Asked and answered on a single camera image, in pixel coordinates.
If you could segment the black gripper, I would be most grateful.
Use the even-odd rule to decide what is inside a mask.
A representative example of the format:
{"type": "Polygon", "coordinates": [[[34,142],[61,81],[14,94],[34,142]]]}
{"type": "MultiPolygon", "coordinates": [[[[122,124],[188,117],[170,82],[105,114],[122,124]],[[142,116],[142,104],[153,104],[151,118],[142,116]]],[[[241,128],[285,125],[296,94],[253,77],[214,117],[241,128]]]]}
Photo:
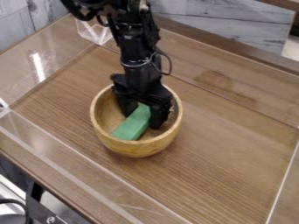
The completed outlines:
{"type": "Polygon", "coordinates": [[[164,85],[162,59],[122,59],[123,73],[114,73],[114,94],[125,116],[130,116],[138,103],[150,106],[150,128],[158,130],[169,120],[174,95],[164,85]]]}

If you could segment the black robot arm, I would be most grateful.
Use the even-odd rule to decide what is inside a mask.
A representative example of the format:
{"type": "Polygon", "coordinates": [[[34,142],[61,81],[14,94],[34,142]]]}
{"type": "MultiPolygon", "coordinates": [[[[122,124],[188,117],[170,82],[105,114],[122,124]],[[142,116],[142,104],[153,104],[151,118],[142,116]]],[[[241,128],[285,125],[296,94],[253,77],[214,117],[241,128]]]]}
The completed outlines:
{"type": "Polygon", "coordinates": [[[150,107],[150,128],[159,129],[169,120],[174,95],[165,87],[159,49],[161,29],[149,0],[61,0],[81,21],[93,19],[111,30],[121,49],[123,73],[114,73],[113,91],[123,115],[130,116],[138,104],[150,107]]]}

